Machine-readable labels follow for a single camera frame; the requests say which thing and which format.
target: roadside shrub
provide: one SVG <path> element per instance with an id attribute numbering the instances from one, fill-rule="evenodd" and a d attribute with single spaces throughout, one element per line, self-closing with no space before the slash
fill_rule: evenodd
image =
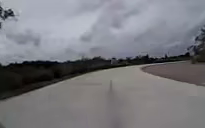
<path id="1" fill-rule="evenodd" d="M 21 86 L 21 75 L 8 71 L 0 71 L 0 92 L 18 89 Z"/>
<path id="2" fill-rule="evenodd" d="M 23 74 L 23 82 L 25 84 L 50 81 L 52 79 L 54 79 L 54 74 L 48 69 L 35 69 L 32 72 Z"/>
<path id="3" fill-rule="evenodd" d="M 57 64 L 51 68 L 55 78 L 61 78 L 63 76 L 71 74 L 73 71 L 71 66 L 65 64 Z"/>

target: cloudy sky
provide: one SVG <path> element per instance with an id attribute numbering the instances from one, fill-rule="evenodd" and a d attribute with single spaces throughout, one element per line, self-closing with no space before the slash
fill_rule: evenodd
<path id="1" fill-rule="evenodd" d="M 205 0 L 1 0 L 0 60 L 179 54 L 205 24 Z"/>

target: treeline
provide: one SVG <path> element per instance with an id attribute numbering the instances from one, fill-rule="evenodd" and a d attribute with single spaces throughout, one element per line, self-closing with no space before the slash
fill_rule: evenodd
<path id="1" fill-rule="evenodd" d="M 101 69 L 121 66 L 171 62 L 189 59 L 189 53 L 180 56 L 154 58 L 149 55 L 125 59 L 84 58 L 63 63 L 52 61 L 26 61 L 2 66 L 0 63 L 0 93 L 31 88 L 33 84 L 76 76 Z"/>

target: road surface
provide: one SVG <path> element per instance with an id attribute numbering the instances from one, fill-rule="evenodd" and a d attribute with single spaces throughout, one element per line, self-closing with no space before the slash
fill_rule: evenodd
<path id="1" fill-rule="evenodd" d="M 94 72 L 0 102 L 6 128 L 205 128 L 205 87 L 142 66 Z"/>
<path id="2" fill-rule="evenodd" d="M 145 72 L 170 78 L 182 82 L 196 84 L 205 87 L 205 63 L 191 64 L 191 62 L 169 63 L 148 66 Z"/>

